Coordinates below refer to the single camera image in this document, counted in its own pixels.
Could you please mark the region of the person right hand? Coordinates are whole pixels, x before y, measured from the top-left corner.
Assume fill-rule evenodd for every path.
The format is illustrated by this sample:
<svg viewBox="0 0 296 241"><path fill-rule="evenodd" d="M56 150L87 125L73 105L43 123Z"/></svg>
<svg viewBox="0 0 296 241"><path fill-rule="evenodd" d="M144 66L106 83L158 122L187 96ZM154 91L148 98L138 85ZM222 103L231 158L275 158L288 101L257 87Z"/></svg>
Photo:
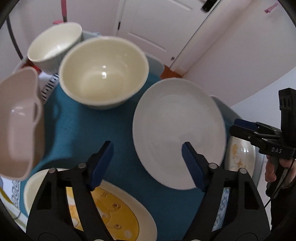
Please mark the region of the person right hand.
<svg viewBox="0 0 296 241"><path fill-rule="evenodd" d="M275 174L275 167L274 164L271 162L271 156L266 156L267 158L267 163L265 167L265 180L266 182L274 182L276 180L276 174ZM292 165L287 178L285 179L284 184L282 185L282 188L287 188L291 185L295 178L295 162L293 159L290 160L285 160L285 159L280 159L279 160L281 166L284 168L289 168Z"/></svg>

